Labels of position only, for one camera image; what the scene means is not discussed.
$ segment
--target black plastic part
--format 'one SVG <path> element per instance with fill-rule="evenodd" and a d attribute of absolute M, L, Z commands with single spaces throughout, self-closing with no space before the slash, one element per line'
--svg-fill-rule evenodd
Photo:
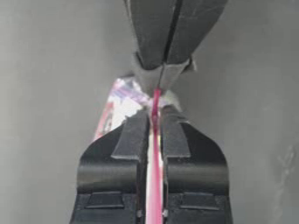
<path fill-rule="evenodd" d="M 85 150 L 71 224 L 144 223 L 148 131 L 140 111 Z"/>
<path fill-rule="evenodd" d="M 125 0 L 144 70 L 152 70 L 164 63 L 175 1 Z"/>
<path fill-rule="evenodd" d="M 228 0 L 125 0 L 144 70 L 187 61 Z"/>
<path fill-rule="evenodd" d="M 167 64 L 180 64 L 191 56 L 219 20 L 228 0 L 178 0 L 180 9 L 172 32 Z"/>
<path fill-rule="evenodd" d="M 231 224 L 230 175 L 220 147 L 172 106 L 163 109 L 162 137 L 166 223 Z M 178 138 L 187 143 L 171 143 Z"/>

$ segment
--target gray wall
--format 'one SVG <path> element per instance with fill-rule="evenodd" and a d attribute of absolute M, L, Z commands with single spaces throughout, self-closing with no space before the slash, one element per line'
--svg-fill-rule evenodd
<path fill-rule="evenodd" d="M 174 86 L 230 165 L 235 223 L 299 212 L 299 1 L 230 0 Z M 0 0 L 0 223 L 68 223 L 80 154 L 135 43 L 121 0 Z"/>

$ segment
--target gray background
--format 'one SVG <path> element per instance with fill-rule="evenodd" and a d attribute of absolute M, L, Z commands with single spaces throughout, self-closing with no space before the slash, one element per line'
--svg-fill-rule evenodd
<path fill-rule="evenodd" d="M 235 223 L 299 220 L 298 11 L 298 0 L 230 0 L 174 87 L 226 153 Z M 80 154 L 133 49 L 121 0 L 0 0 L 0 223 L 68 223 Z"/>

